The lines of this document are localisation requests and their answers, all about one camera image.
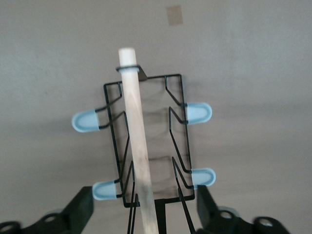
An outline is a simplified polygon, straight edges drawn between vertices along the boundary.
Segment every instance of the wooden stick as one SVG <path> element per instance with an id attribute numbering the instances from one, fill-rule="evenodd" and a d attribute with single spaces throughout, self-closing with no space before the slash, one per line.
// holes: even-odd
<path id="1" fill-rule="evenodd" d="M 121 67 L 136 65 L 137 60 L 134 49 L 120 49 L 119 61 Z M 147 155 L 140 89 L 138 84 L 138 74 L 135 68 L 125 69 L 123 71 L 121 70 L 120 72 L 144 233 L 158 234 L 156 209 Z"/>

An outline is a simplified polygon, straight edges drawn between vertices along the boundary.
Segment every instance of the gray wall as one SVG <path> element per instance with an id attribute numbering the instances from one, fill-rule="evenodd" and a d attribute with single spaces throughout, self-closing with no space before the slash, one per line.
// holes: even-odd
<path id="1" fill-rule="evenodd" d="M 183 24 L 168 25 L 172 5 Z M 212 106 L 189 134 L 193 166 L 217 173 L 216 202 L 310 233 L 311 11 L 310 0 L 0 1 L 0 221 L 30 225 L 117 177 L 109 131 L 79 134 L 70 120 L 103 105 L 117 50 L 132 46 L 147 75 L 181 73 L 186 100 Z M 95 206 L 84 233 L 125 233 L 120 200 Z M 187 233 L 181 212 L 167 206 L 168 233 Z"/>

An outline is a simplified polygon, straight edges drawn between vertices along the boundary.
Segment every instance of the beige square patch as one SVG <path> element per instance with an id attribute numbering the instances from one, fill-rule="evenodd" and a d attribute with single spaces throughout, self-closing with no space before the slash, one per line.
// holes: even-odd
<path id="1" fill-rule="evenodd" d="M 167 17 L 169 26 L 182 24 L 181 5 L 167 7 Z"/>

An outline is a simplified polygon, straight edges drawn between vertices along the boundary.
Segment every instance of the round hole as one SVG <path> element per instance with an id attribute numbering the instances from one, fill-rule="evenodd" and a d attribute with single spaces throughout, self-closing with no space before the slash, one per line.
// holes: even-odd
<path id="1" fill-rule="evenodd" d="M 13 224 L 6 225 L 6 226 L 4 226 L 3 228 L 0 229 L 0 233 L 6 232 L 8 230 L 11 230 L 12 228 L 14 228 Z"/>
<path id="2" fill-rule="evenodd" d="M 232 215 L 226 211 L 222 211 L 220 215 L 222 218 L 226 218 L 226 219 L 232 218 Z"/>
<path id="3" fill-rule="evenodd" d="M 53 220 L 55 219 L 55 216 L 50 216 L 50 217 L 47 217 L 44 222 L 48 223 L 48 222 L 52 222 Z"/>
<path id="4" fill-rule="evenodd" d="M 273 224 L 267 220 L 266 218 L 262 218 L 259 220 L 259 222 L 263 225 L 263 226 L 266 226 L 266 227 L 273 227 Z"/>

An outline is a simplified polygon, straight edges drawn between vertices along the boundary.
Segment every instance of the white band on wooden rod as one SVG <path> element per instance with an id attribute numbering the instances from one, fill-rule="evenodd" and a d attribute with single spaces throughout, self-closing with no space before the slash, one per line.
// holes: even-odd
<path id="1" fill-rule="evenodd" d="M 135 50 L 119 49 L 119 61 L 121 67 L 136 65 Z M 137 71 L 122 71 L 121 78 L 144 233 L 158 234 Z"/>

